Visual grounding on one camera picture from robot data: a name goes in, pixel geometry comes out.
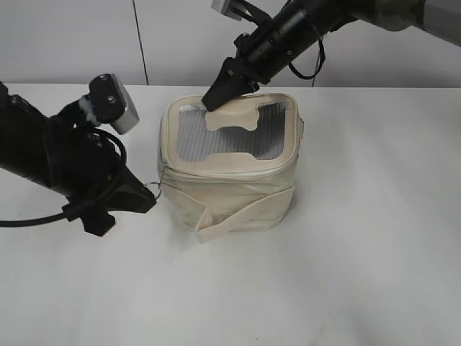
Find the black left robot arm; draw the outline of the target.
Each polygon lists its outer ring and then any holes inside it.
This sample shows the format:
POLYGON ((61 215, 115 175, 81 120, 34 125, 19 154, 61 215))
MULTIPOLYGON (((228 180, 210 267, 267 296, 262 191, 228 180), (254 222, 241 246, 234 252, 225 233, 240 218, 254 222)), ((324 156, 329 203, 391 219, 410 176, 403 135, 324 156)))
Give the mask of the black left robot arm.
POLYGON ((1 168, 62 195, 55 215, 3 220, 3 228, 81 220, 85 232, 104 236, 113 212, 147 213, 157 197, 128 169, 115 135, 91 124, 81 100, 47 117, 1 85, 1 168))

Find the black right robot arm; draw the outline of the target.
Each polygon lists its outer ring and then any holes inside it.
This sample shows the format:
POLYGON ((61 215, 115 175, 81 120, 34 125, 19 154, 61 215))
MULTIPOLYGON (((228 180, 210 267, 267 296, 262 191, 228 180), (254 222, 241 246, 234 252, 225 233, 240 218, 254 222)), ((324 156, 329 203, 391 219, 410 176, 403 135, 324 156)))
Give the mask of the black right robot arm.
POLYGON ((294 0, 286 1, 274 17, 248 1, 214 1, 212 8, 252 22, 256 29, 235 39, 235 56, 223 61, 203 96, 210 112, 257 92, 284 68, 299 79, 314 79, 326 60, 324 37, 359 20, 390 32, 417 27, 460 44, 459 1, 294 0))

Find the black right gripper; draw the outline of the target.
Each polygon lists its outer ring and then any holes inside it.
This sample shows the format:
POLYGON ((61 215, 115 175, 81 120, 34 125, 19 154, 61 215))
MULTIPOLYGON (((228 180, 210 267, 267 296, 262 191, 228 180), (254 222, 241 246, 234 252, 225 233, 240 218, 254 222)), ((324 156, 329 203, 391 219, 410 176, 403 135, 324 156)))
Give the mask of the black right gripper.
POLYGON ((256 6, 227 6, 223 14, 252 22, 256 29, 235 39, 236 56, 224 60, 218 77, 202 98, 207 110, 217 110, 240 96, 257 92, 259 84, 268 84, 286 67, 302 80, 315 79, 320 73, 320 58, 310 75, 293 65, 310 46, 321 43, 319 6, 284 6, 274 17, 256 6))

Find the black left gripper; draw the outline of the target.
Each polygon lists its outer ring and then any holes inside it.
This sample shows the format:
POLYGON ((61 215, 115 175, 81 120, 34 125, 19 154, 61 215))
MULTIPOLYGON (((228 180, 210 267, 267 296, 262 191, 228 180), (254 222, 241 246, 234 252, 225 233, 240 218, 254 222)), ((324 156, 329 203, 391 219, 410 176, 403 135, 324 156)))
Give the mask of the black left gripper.
POLYGON ((108 210, 147 213, 156 205, 155 195, 125 167, 126 149, 116 136, 57 122, 46 122, 43 130, 52 189, 68 201, 44 224, 78 218, 85 232, 104 236, 115 225, 108 210))

